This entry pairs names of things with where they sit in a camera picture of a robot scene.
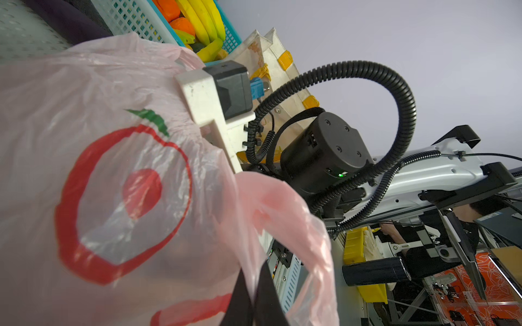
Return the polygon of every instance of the gray wall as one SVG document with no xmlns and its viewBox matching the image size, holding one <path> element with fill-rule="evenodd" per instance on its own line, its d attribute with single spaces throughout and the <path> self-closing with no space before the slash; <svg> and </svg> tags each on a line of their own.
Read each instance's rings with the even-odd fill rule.
<svg viewBox="0 0 522 326">
<path fill-rule="evenodd" d="M 475 151 L 522 156 L 521 0 L 219 3 L 242 38 L 254 29 L 264 34 L 275 27 L 302 73 L 358 59 L 398 71 L 417 101 L 411 149 L 468 124 L 482 138 Z M 323 108 L 361 132 L 372 155 L 388 150 L 397 112 L 384 88 L 365 80 L 336 80 L 310 91 Z M 498 160 L 508 168 L 522 165 L 483 157 L 487 163 Z"/>
</svg>

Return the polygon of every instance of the blue connector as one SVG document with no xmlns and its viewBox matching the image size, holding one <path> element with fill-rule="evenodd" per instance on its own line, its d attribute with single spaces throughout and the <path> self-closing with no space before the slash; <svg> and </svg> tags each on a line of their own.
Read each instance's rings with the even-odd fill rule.
<svg viewBox="0 0 522 326">
<path fill-rule="evenodd" d="M 261 78 L 256 77 L 250 81 L 250 90 L 252 92 L 253 100 L 257 100 L 265 96 L 265 89 Z"/>
</svg>

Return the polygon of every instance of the red dot print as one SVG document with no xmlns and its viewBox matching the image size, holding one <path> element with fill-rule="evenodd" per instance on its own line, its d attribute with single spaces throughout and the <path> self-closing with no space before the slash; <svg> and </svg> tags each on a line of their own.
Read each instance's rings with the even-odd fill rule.
<svg viewBox="0 0 522 326">
<path fill-rule="evenodd" d="M 137 220 L 147 214 L 160 200 L 160 175 L 149 168 L 129 174 L 123 185 L 123 202 L 129 217 Z"/>
</svg>

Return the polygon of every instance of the pink plastic bag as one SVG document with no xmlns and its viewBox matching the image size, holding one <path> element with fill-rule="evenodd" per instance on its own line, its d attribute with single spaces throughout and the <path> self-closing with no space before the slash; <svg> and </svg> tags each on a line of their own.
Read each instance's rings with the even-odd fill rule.
<svg viewBox="0 0 522 326">
<path fill-rule="evenodd" d="M 289 322 L 338 325 L 322 222 L 190 119 L 173 76 L 202 67 L 133 33 L 0 66 L 4 324 L 219 325 L 266 230 L 310 272 Z"/>
</svg>

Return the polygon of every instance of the yellow bin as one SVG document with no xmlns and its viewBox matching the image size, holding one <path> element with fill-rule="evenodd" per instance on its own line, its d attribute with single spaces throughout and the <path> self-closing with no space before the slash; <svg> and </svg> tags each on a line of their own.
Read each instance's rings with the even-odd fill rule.
<svg viewBox="0 0 522 326">
<path fill-rule="evenodd" d="M 364 257 L 364 230 L 367 229 L 368 227 L 365 226 L 346 232 L 345 254 L 343 256 L 345 265 L 366 261 Z M 384 302 L 388 304 L 386 284 L 360 285 L 357 290 L 364 301 L 368 303 Z"/>
</svg>

